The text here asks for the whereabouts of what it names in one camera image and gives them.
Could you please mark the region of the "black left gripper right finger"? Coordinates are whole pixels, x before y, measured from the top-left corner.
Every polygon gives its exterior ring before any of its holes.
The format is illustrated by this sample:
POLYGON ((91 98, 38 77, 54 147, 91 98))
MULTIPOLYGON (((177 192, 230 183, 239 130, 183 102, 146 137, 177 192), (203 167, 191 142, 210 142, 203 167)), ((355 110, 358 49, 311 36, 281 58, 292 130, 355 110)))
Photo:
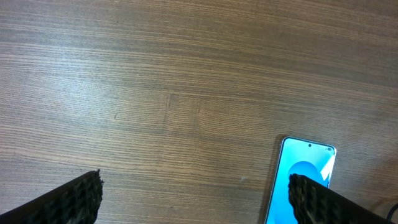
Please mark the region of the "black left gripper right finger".
POLYGON ((289 176, 289 203, 299 224, 391 224, 305 175, 289 176))

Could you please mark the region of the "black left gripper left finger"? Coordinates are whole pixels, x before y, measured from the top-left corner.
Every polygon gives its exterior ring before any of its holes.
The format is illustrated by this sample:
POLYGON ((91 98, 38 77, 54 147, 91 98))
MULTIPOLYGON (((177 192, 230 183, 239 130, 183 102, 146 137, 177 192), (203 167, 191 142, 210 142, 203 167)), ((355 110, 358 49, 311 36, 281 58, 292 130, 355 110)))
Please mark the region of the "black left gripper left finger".
POLYGON ((103 199, 100 170, 89 171, 1 215, 2 224, 94 224, 103 199))

